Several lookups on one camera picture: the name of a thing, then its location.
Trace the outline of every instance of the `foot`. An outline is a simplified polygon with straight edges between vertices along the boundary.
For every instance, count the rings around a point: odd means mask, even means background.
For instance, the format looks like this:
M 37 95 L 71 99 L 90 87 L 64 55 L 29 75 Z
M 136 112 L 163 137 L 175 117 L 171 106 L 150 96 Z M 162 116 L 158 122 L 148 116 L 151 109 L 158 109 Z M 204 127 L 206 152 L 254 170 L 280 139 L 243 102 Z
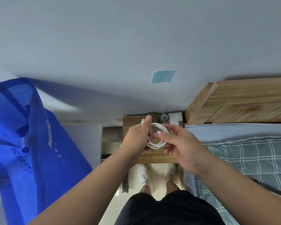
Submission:
M 165 164 L 165 187 L 168 181 L 174 182 L 175 179 L 176 166 L 174 163 Z
M 153 185 L 149 176 L 149 170 L 145 164 L 140 164 L 140 166 L 138 167 L 138 178 L 141 181 L 141 186 L 149 186 L 151 189 L 151 193 L 153 193 Z

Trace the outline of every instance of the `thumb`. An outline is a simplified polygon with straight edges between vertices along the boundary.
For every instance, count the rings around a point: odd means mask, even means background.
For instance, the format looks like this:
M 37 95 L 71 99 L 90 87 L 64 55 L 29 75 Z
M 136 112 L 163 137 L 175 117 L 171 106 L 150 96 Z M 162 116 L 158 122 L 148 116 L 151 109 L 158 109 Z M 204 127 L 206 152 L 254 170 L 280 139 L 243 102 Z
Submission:
M 149 130 L 151 128 L 151 123 L 152 123 L 152 116 L 147 115 L 145 120 L 143 121 L 143 125 L 141 126 L 142 130 L 149 132 Z
M 176 136 L 174 134 L 167 134 L 164 132 L 159 133 L 159 138 L 166 143 L 179 146 L 181 144 L 181 137 Z

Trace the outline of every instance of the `blue sticky note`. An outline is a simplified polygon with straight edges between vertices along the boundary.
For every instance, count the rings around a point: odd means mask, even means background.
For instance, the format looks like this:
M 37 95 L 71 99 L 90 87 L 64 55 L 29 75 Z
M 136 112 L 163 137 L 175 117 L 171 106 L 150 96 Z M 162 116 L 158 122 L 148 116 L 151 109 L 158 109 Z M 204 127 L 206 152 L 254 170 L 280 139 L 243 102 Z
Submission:
M 175 70 L 155 72 L 153 75 L 152 84 L 171 82 L 175 72 Z

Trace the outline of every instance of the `right hand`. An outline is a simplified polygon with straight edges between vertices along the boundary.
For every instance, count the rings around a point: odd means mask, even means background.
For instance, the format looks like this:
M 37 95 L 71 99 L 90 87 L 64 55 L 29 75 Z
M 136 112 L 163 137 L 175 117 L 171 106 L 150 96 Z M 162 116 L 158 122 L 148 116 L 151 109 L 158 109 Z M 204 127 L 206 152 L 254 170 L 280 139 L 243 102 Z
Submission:
M 215 157 L 191 132 L 177 125 L 163 125 L 168 131 L 175 133 L 161 132 L 159 135 L 154 133 L 155 138 L 160 138 L 169 144 L 164 147 L 164 153 L 173 155 L 183 168 L 196 176 L 200 176 Z

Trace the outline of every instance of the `forearm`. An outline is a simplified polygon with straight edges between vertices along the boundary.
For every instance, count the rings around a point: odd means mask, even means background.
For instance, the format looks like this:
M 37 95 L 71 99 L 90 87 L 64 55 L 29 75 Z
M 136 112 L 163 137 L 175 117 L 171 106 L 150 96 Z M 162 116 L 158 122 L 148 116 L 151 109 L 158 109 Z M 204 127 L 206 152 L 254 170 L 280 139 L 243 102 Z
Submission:
M 30 224 L 98 224 L 130 168 L 126 151 L 120 147 Z
M 281 198 L 213 155 L 205 167 L 200 179 L 240 225 L 281 224 Z

